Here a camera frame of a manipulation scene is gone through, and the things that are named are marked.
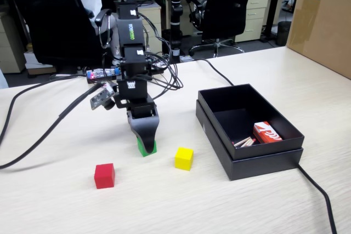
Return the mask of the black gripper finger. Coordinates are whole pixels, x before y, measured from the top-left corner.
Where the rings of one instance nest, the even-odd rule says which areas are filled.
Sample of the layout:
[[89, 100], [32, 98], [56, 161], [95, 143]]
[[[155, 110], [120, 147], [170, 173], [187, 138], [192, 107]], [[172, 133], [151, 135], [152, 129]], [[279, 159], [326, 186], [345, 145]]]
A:
[[155, 153], [155, 135], [160, 122], [159, 116], [134, 118], [131, 113], [128, 113], [127, 116], [130, 128], [138, 139], [138, 148], [141, 154], [150, 155]]

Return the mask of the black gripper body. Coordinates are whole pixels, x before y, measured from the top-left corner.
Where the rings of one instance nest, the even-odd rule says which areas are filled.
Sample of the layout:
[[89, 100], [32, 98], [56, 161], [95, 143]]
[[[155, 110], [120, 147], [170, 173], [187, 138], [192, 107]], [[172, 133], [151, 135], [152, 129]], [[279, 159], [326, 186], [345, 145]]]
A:
[[126, 108], [129, 119], [157, 116], [154, 100], [148, 94], [145, 80], [120, 80], [114, 101], [119, 109]]

